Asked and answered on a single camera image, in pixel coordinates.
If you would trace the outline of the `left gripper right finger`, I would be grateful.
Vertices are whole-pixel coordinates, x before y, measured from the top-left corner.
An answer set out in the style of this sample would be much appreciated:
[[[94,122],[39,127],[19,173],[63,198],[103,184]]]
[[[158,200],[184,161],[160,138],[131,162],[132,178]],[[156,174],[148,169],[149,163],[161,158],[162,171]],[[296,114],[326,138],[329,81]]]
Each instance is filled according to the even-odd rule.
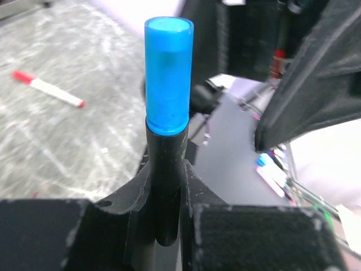
[[[184,166],[183,270],[346,270],[333,231],[311,207],[225,203]]]

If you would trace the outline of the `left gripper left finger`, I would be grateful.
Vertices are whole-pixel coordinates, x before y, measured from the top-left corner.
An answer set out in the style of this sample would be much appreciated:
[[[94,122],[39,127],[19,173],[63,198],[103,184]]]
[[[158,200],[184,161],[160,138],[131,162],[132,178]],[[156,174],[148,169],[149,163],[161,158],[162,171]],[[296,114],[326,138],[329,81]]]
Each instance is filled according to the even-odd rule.
[[[93,203],[1,200],[2,270],[153,270],[149,167]]]

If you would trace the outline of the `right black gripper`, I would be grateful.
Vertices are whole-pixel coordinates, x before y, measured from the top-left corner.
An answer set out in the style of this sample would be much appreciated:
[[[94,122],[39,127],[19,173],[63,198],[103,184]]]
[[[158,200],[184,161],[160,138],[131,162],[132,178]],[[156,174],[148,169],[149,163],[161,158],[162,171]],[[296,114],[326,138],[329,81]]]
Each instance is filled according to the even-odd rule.
[[[257,124],[256,151],[360,118],[360,1],[185,1],[180,15],[195,27],[193,82],[264,81],[277,50],[296,55]]]

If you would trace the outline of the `black blue highlighter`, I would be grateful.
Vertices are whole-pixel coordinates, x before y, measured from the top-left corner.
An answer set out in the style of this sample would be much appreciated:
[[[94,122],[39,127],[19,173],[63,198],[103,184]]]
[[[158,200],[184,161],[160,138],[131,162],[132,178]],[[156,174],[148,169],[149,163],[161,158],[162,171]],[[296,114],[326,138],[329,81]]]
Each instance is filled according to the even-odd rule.
[[[178,235],[188,129],[176,135],[161,136],[146,127],[146,136],[156,240],[161,246],[169,247]]]

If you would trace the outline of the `white pen red tip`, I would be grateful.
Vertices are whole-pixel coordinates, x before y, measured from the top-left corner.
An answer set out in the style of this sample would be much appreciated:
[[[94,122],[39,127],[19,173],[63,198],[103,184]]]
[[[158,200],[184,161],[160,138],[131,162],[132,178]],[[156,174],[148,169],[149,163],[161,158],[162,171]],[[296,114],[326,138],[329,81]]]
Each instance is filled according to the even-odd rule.
[[[72,94],[69,94],[68,92],[58,88],[57,86],[49,84],[39,78],[35,78],[34,80],[32,80],[30,86],[54,98],[60,99],[63,102],[69,103],[75,107],[81,108],[85,105],[84,100]]]

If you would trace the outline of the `blue pen cap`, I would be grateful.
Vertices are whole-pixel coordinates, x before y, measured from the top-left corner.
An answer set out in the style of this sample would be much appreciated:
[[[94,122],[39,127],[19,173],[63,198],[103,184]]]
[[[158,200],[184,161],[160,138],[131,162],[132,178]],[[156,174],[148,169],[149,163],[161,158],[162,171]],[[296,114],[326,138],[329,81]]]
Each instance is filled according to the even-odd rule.
[[[144,24],[146,120],[158,135],[173,136],[189,122],[193,22],[156,17]]]

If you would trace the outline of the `red pen cap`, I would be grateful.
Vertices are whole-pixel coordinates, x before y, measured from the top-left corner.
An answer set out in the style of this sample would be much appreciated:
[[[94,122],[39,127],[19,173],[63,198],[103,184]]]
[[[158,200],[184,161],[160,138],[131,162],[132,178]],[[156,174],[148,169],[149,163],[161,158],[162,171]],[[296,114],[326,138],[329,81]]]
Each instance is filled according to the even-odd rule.
[[[32,83],[32,81],[34,81],[36,79],[36,77],[29,75],[22,71],[14,71],[12,73],[12,76],[14,79],[21,81],[27,85],[30,85]]]

